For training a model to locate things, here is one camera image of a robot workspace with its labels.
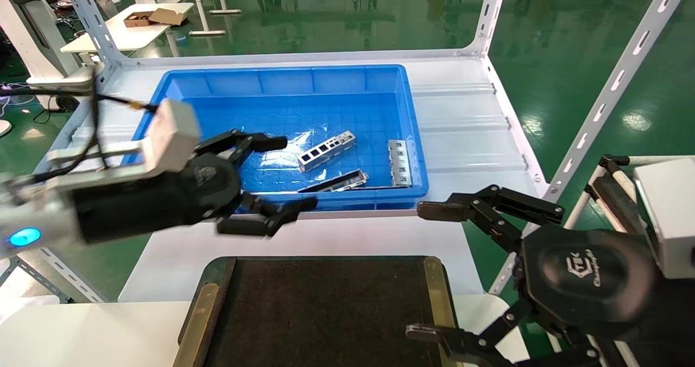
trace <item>rectangular metal part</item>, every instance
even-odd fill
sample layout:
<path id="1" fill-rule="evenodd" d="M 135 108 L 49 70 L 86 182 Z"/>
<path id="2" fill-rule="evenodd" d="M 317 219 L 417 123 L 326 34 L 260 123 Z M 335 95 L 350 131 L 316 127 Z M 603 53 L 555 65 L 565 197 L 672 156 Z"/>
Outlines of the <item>rectangular metal part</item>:
<path id="1" fill-rule="evenodd" d="M 347 191 L 348 189 L 352 189 L 353 187 L 365 184 L 368 178 L 369 176 L 367 175 L 367 173 L 364 173 L 362 170 L 357 169 L 354 172 L 343 174 L 342 176 L 338 176 L 334 179 L 322 181 L 318 184 L 314 184 L 313 186 L 308 186 L 303 189 L 299 189 L 297 192 L 306 193 Z"/>
<path id="2" fill-rule="evenodd" d="M 355 136 L 349 130 L 338 136 L 333 136 L 297 157 L 300 171 L 302 173 L 307 172 L 352 146 L 355 146 Z"/>
<path id="3" fill-rule="evenodd" d="M 389 140 L 389 161 L 393 186 L 411 186 L 410 163 L 405 140 Z"/>

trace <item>white table surface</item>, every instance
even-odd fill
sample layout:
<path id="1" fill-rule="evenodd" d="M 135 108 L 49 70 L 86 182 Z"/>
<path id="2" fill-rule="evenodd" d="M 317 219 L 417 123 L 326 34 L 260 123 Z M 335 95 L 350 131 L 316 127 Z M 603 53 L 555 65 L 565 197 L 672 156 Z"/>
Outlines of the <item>white table surface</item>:
<path id="1" fill-rule="evenodd" d="M 417 216 L 301 219 L 272 239 L 219 236 L 215 223 L 153 233 L 119 302 L 191 300 L 205 267 L 223 256 L 434 256 L 453 294 L 483 293 L 460 223 Z"/>
<path id="2" fill-rule="evenodd" d="M 459 325 L 471 332 L 479 332 L 507 309 L 492 295 L 455 295 L 454 305 Z M 189 302 L 140 302 L 25 307 L 0 325 L 0 364 L 171 367 L 188 306 Z M 512 362 L 528 359 L 519 330 L 497 349 Z"/>
<path id="3" fill-rule="evenodd" d="M 114 18 L 106 22 L 106 27 L 114 40 L 118 50 L 139 50 L 146 47 L 149 43 L 155 40 L 159 35 L 164 33 L 171 25 L 157 24 L 150 26 L 141 26 L 137 28 L 126 28 L 123 20 L 134 11 L 154 11 L 156 9 L 169 9 L 177 13 L 187 13 L 193 7 L 193 3 L 155 3 L 155 4 L 137 4 L 124 9 Z M 71 41 L 60 49 L 60 52 L 65 53 L 80 53 L 80 52 L 96 52 L 97 48 L 90 38 L 89 34 L 79 36 L 76 40 Z"/>

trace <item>dark work pad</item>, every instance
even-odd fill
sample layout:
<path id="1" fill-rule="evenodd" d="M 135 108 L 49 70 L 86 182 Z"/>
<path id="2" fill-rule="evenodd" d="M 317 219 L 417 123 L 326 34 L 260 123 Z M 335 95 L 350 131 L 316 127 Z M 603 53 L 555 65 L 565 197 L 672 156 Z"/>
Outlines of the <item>dark work pad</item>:
<path id="1" fill-rule="evenodd" d="M 433 323 L 424 259 L 218 258 L 198 286 L 226 293 L 204 365 L 441 366 L 436 344 L 405 337 Z"/>

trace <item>printed logo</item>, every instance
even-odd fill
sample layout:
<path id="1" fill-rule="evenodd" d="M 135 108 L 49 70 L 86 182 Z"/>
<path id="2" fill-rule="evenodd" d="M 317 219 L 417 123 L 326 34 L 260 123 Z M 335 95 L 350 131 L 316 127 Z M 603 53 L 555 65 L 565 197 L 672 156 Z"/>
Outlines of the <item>printed logo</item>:
<path id="1" fill-rule="evenodd" d="M 601 273 L 599 271 L 598 259 L 593 255 L 591 249 L 584 249 L 584 254 L 586 256 L 582 257 L 581 253 L 571 252 L 569 257 L 566 258 L 567 271 L 580 279 L 593 273 L 593 285 L 595 287 L 601 287 Z"/>
<path id="2" fill-rule="evenodd" d="M 195 181 L 198 183 L 198 187 L 201 187 L 206 182 L 210 181 L 217 171 L 214 167 L 196 167 L 193 169 L 193 174 L 195 175 Z"/>
<path id="3" fill-rule="evenodd" d="M 567 270 L 569 273 L 583 279 L 584 276 L 592 272 L 591 261 L 588 258 L 581 258 L 579 253 L 570 253 L 569 255 L 570 257 L 567 257 Z"/>

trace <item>cardboard box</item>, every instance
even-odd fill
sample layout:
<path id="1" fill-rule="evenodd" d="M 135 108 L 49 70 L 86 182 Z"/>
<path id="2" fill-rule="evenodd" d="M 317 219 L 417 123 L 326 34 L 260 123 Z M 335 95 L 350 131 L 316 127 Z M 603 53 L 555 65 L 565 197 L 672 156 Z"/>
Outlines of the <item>cardboard box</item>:
<path id="1" fill-rule="evenodd" d="M 155 11 L 134 11 L 123 20 L 126 28 L 156 25 L 181 25 L 184 22 L 184 13 L 176 13 L 174 10 L 156 9 Z"/>
<path id="2" fill-rule="evenodd" d="M 149 18 L 154 11 L 133 11 L 131 15 L 123 20 L 126 28 L 137 28 L 139 26 L 149 26 Z"/>
<path id="3" fill-rule="evenodd" d="M 174 10 L 156 9 L 149 20 L 152 22 L 166 23 L 169 25 L 181 25 L 184 22 L 184 13 L 177 13 Z"/>

